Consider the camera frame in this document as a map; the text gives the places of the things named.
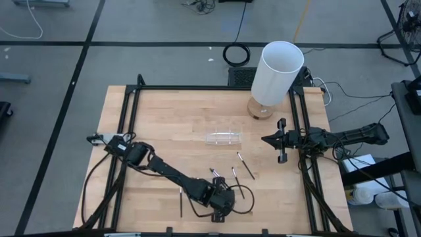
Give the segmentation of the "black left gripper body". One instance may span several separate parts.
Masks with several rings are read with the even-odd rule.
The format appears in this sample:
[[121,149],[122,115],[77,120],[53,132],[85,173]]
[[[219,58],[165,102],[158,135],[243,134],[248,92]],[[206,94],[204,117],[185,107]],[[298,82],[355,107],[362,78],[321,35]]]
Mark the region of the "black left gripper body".
[[212,180],[212,184],[215,186],[215,192],[210,199],[210,206],[214,209],[211,215],[212,223],[223,223],[225,217],[228,216],[235,203],[235,193],[227,185],[224,177],[215,177]]

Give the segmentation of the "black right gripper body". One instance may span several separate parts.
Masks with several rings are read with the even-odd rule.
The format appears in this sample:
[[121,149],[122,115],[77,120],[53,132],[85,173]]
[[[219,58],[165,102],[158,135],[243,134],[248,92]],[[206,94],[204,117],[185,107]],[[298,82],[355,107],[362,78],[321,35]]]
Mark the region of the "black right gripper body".
[[278,132],[279,132],[279,150],[280,155],[278,156],[279,163],[286,163],[287,162],[287,153],[285,152],[286,148],[295,149],[299,145],[300,140],[300,133],[296,130],[289,130],[285,132],[286,127],[286,119],[281,118],[278,121]]

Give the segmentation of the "clear plastic container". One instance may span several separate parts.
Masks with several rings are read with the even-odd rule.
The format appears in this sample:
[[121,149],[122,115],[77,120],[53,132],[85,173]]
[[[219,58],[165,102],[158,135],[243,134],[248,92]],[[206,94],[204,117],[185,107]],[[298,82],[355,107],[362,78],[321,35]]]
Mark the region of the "clear plastic container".
[[205,143],[209,145],[236,145],[241,143],[242,133],[213,132],[205,136]]

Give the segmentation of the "white table lamp wooden base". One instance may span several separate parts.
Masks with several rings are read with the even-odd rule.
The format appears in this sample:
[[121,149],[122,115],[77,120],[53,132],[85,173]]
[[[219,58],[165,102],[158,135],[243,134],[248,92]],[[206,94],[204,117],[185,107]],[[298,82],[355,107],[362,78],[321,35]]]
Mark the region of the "white table lamp wooden base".
[[272,116],[304,62],[303,52],[288,41],[273,41],[263,48],[247,103],[252,118],[266,120]]

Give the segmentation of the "black vented box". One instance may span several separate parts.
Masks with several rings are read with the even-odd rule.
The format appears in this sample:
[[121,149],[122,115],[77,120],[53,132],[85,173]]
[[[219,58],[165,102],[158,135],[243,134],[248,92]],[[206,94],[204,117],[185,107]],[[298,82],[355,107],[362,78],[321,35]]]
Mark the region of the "black vented box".
[[255,78],[256,67],[232,67],[228,70],[228,86],[251,87]]

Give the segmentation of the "white box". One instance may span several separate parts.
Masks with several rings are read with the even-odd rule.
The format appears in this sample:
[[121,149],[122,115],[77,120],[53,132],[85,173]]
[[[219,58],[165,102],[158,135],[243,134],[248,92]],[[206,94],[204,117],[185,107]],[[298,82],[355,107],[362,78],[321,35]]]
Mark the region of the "white box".
[[368,155],[361,155],[358,157],[352,157],[350,159],[346,159],[342,162],[343,167],[346,172],[353,172],[357,169],[362,169],[364,167],[374,165],[376,162],[371,156],[371,154]]

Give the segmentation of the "white paper roll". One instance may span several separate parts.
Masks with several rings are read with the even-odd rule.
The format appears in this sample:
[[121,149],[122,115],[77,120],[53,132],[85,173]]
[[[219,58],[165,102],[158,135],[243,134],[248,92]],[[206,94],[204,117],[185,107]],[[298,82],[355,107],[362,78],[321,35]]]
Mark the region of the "white paper roll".
[[377,194],[374,198],[376,205],[382,209],[404,209],[409,208],[409,203],[393,192]]
[[374,194],[368,188],[355,188],[347,194],[350,205],[368,205],[374,201]]

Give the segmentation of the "grey side table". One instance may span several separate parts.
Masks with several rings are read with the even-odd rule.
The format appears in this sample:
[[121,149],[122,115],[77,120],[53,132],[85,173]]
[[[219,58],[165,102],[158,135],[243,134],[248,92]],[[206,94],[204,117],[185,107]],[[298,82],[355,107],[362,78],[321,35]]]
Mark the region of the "grey side table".
[[405,133],[413,167],[401,172],[417,237],[421,237],[421,115],[415,115],[405,99],[405,81],[391,85],[393,98]]

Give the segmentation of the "black device on side table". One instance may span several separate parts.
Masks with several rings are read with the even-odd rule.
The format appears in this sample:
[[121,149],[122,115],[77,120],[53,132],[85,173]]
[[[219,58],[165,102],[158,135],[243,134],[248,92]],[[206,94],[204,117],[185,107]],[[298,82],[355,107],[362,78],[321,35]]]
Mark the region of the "black device on side table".
[[415,115],[421,115],[421,76],[414,79],[412,82],[405,81],[407,94],[405,99]]

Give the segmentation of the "black floor fan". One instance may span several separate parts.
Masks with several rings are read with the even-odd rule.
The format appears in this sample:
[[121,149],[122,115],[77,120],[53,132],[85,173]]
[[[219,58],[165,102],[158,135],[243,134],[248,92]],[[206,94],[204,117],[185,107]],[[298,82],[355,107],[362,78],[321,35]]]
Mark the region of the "black floor fan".
[[[404,44],[409,51],[418,53],[413,63],[406,63],[399,59],[389,56],[382,45],[382,42],[392,35],[400,33]],[[405,0],[399,5],[399,16],[395,29],[381,35],[376,43],[380,48],[382,56],[404,66],[411,66],[421,58],[421,0]]]

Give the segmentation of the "grey metal bar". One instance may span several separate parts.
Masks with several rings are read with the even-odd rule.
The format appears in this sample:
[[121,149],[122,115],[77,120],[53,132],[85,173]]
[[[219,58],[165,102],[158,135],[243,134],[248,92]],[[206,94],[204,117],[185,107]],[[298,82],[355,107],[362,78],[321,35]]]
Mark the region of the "grey metal bar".
[[30,84],[31,79],[26,74],[12,74],[12,73],[0,72],[0,82],[19,82],[19,83]]

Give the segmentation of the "grey metal base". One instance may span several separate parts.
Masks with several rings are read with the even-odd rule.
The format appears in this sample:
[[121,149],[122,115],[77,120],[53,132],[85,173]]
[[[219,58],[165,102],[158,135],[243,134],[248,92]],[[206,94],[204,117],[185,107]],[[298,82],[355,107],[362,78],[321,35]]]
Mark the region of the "grey metal base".
[[64,7],[70,6],[70,0],[11,0],[15,5],[27,4],[31,5],[63,5]]

